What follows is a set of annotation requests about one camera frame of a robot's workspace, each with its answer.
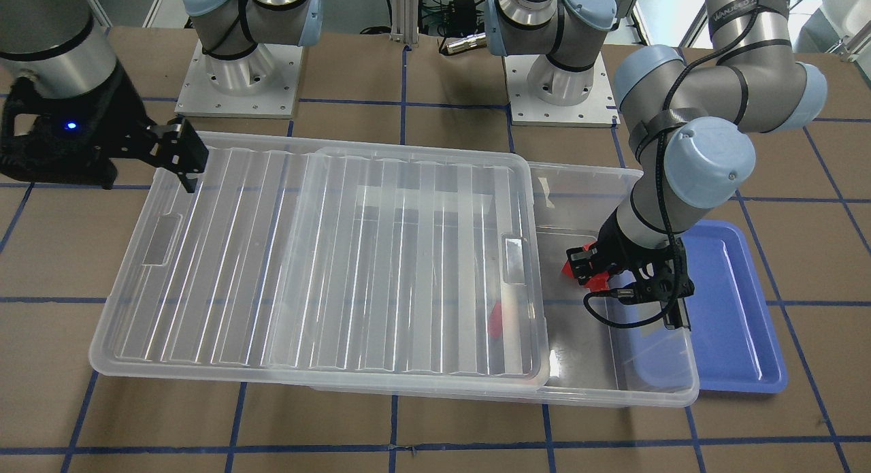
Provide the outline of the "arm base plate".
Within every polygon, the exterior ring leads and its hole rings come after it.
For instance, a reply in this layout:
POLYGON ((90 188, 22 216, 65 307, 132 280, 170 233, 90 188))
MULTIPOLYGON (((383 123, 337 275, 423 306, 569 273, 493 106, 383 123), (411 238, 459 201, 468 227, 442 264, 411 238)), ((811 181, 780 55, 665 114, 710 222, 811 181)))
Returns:
POLYGON ((619 125, 618 107, 601 54, 591 69, 582 72, 557 69, 543 54, 507 56, 503 64, 513 125, 619 125))
POLYGON ((187 117, 292 119, 304 48, 261 44, 248 56, 222 61, 200 43, 175 111, 187 117))

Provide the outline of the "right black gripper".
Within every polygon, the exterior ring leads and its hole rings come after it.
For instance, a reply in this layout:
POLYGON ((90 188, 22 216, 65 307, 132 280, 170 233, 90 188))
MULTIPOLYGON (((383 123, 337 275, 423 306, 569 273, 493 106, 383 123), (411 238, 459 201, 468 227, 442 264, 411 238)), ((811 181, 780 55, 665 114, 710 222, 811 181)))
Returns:
POLYGON ((15 180, 109 190, 118 175, 112 159, 137 159, 174 173, 194 193, 208 157, 187 118, 149 119, 121 65, 93 91, 64 99, 43 97, 34 80, 18 76, 3 105, 1 170, 15 180))

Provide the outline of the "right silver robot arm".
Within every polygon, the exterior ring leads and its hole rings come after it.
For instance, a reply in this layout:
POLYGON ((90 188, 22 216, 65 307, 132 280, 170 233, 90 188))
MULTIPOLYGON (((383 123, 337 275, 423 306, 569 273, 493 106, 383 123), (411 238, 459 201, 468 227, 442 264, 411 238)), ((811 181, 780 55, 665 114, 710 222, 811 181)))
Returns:
MULTIPOLYGON (((275 80, 270 45, 311 47, 323 0, 182 0, 214 88, 243 97, 275 80)), ((177 175, 193 193, 208 148, 189 120, 150 119, 87 0, 2 0, 2 174, 113 187, 114 159, 177 175)))

